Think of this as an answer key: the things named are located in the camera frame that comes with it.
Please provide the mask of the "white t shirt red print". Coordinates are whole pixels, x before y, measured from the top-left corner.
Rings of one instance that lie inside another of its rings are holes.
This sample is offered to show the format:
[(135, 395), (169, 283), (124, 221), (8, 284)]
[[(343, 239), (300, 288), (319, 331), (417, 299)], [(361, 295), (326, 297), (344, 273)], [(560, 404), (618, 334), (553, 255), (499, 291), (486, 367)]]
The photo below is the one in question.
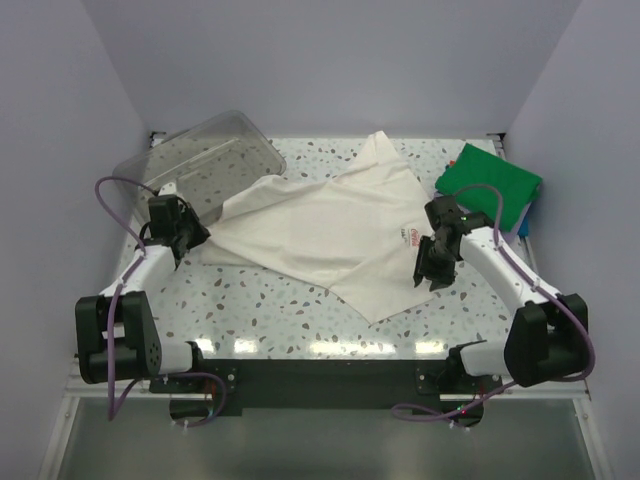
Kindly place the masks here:
[(256, 181), (223, 204), (200, 260), (256, 265), (339, 296), (370, 323), (432, 299), (413, 281), (430, 200), (382, 131), (331, 180)]

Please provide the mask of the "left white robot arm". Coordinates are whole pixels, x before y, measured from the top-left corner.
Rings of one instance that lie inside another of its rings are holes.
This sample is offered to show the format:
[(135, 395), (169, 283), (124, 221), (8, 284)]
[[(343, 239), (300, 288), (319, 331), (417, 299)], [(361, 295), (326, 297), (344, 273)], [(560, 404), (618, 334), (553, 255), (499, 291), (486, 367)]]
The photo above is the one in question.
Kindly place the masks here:
[(75, 306), (80, 374), (88, 384), (172, 374), (185, 392), (200, 390), (207, 368), (194, 359), (192, 343), (163, 345), (150, 295), (176, 271), (190, 250), (208, 239), (194, 209), (177, 195), (149, 199), (150, 221), (132, 262), (101, 293)]

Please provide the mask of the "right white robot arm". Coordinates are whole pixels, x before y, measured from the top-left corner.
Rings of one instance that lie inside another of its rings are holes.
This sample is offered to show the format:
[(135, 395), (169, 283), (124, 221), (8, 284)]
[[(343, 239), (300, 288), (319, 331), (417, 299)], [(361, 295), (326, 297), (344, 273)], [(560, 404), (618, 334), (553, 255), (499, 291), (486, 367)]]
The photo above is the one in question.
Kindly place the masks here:
[(507, 376), (521, 387), (576, 381), (595, 367), (588, 307), (578, 294), (564, 295), (522, 260), (481, 212), (465, 213), (452, 196), (425, 206), (433, 233), (421, 238), (413, 280), (430, 291), (450, 287), (465, 262), (492, 287), (511, 315), (504, 342), (475, 342), (450, 349), (444, 377), (459, 393), (481, 376)]

